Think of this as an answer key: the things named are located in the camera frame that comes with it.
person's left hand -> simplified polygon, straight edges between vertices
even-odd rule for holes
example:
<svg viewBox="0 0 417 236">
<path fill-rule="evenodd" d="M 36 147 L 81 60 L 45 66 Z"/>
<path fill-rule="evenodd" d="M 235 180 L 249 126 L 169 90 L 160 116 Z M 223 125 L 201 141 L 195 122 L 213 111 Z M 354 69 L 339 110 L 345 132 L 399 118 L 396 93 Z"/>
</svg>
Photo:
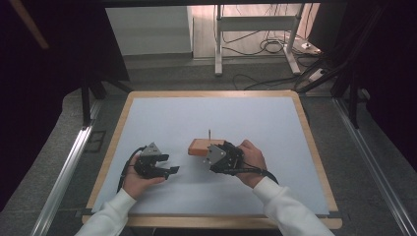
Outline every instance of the person's left hand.
<svg viewBox="0 0 417 236">
<path fill-rule="evenodd" d="M 153 179 L 145 179 L 144 177 L 140 176 L 135 168 L 134 165 L 136 160 L 139 158 L 138 155 L 135 155 L 131 162 L 129 163 L 128 169 L 126 171 L 125 181 L 123 183 L 123 189 L 132 197 L 133 199 L 137 200 L 138 197 L 150 186 L 162 183 L 165 181 L 163 177 L 157 177 Z"/>
</svg>

white board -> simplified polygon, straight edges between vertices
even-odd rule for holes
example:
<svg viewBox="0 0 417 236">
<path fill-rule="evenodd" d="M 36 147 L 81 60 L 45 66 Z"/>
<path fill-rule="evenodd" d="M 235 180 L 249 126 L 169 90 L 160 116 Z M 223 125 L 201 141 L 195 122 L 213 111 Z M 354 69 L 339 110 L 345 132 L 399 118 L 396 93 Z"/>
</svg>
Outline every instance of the white board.
<svg viewBox="0 0 417 236">
<path fill-rule="evenodd" d="M 291 97 L 135 98 L 93 212 L 111 200 L 132 152 L 152 142 L 166 162 L 181 166 L 148 189 L 130 213 L 263 214 L 261 201 L 237 177 L 215 174 L 203 159 L 188 155 L 193 139 L 224 139 L 235 146 L 248 139 L 264 154 L 279 184 L 288 186 L 315 214 L 328 205 Z"/>
</svg>

person's right hand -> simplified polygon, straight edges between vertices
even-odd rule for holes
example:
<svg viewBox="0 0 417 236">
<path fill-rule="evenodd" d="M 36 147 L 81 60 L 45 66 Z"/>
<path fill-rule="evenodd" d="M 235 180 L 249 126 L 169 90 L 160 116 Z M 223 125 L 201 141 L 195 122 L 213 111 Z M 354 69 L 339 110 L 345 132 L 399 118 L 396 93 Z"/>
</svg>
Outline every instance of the person's right hand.
<svg viewBox="0 0 417 236">
<path fill-rule="evenodd" d="M 253 168 L 252 166 L 267 170 L 267 165 L 265 164 L 264 156 L 262 152 L 255 147 L 250 141 L 245 140 L 238 147 L 243 150 L 244 161 L 247 164 L 244 164 L 243 168 Z M 265 177 L 258 173 L 239 173 L 236 176 L 247 186 L 252 189 L 257 186 L 257 184 Z"/>
</svg>

white wall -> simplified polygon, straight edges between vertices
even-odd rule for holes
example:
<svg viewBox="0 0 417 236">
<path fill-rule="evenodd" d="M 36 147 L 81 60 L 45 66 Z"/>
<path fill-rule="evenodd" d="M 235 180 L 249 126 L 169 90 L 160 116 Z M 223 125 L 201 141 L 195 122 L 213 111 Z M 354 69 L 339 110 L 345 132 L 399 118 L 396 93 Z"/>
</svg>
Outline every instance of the white wall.
<svg viewBox="0 0 417 236">
<path fill-rule="evenodd" d="M 189 11 L 186 6 L 106 9 L 122 55 L 191 52 Z"/>
</svg>

wooden block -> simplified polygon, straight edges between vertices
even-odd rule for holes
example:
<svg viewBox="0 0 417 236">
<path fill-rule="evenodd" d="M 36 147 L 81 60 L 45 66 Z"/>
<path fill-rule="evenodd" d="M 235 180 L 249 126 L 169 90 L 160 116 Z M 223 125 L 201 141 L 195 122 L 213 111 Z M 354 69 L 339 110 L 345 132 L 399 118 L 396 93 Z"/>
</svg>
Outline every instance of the wooden block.
<svg viewBox="0 0 417 236">
<path fill-rule="evenodd" d="M 210 145 L 223 145 L 224 140 L 194 139 L 188 147 L 189 155 L 206 156 Z"/>
</svg>

